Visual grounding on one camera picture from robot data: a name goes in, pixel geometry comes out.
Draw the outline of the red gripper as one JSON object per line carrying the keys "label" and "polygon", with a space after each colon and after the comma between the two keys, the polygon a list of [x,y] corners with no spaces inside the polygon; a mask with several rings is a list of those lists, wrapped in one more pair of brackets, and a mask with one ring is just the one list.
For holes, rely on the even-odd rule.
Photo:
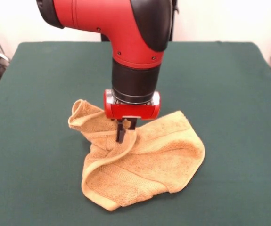
{"label": "red gripper", "polygon": [[125,135],[123,119],[128,119],[130,126],[128,130],[135,130],[137,119],[155,119],[161,106],[160,93],[155,91],[152,99],[145,104],[126,104],[119,102],[112,94],[112,90],[106,89],[104,92],[104,112],[107,118],[118,120],[116,142],[122,143]]}

